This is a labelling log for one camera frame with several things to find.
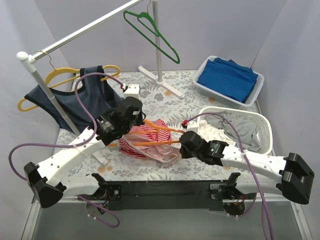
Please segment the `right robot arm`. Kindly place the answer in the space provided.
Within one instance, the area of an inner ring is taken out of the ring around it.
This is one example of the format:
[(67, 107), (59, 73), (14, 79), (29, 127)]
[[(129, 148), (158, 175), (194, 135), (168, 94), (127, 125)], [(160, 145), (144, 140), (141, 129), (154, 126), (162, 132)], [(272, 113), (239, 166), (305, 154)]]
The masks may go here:
[(218, 140), (205, 141), (193, 131), (180, 138), (183, 159), (197, 158), (208, 165), (232, 167), (251, 171), (276, 182), (275, 187), (288, 200), (307, 205), (310, 201), (314, 172), (296, 153), (287, 157), (269, 156), (241, 149)]

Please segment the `orange plastic hanger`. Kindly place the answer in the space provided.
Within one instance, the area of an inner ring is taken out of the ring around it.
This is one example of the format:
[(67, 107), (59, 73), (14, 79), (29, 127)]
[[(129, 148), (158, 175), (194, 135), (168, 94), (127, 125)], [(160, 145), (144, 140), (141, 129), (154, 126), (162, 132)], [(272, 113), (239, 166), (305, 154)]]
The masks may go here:
[(133, 126), (128, 135), (143, 137), (142, 142), (134, 141), (134, 146), (171, 145), (179, 143), (178, 140), (172, 140), (172, 132), (179, 134), (185, 133), (184, 130), (167, 127), (161, 119), (155, 122), (146, 119), (144, 124)]

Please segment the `red white striped tank top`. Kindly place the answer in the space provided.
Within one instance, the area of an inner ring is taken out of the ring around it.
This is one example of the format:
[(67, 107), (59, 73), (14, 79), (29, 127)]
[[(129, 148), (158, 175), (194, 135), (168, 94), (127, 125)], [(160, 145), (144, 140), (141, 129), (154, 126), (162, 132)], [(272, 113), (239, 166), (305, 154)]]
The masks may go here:
[(157, 119), (152, 122), (135, 125), (130, 132), (116, 141), (119, 150), (126, 156), (147, 159), (169, 164), (181, 157), (180, 149), (173, 146), (172, 132), (168, 125)]

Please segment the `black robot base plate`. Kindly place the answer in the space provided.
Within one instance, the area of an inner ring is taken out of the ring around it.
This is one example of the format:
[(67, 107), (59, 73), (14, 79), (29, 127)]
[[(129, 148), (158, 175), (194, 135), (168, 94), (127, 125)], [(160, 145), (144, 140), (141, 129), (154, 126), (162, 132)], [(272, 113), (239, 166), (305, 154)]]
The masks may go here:
[(227, 180), (106, 181), (86, 200), (107, 201), (110, 211), (209, 209), (222, 211), (224, 200), (243, 194)]

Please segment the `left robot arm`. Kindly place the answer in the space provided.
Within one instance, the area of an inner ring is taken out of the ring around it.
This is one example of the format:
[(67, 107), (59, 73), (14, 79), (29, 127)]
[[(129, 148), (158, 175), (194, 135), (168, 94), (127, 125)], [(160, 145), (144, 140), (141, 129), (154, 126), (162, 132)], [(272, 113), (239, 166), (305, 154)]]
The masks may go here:
[(137, 124), (142, 107), (139, 99), (129, 96), (116, 107), (112, 115), (105, 113), (95, 120), (96, 132), (87, 127), (77, 139), (52, 157), (38, 164), (26, 164), (23, 168), (26, 180), (40, 206), (49, 208), (63, 197), (76, 195), (103, 199), (107, 184), (99, 174), (67, 177), (67, 173), (93, 153), (128, 134)]

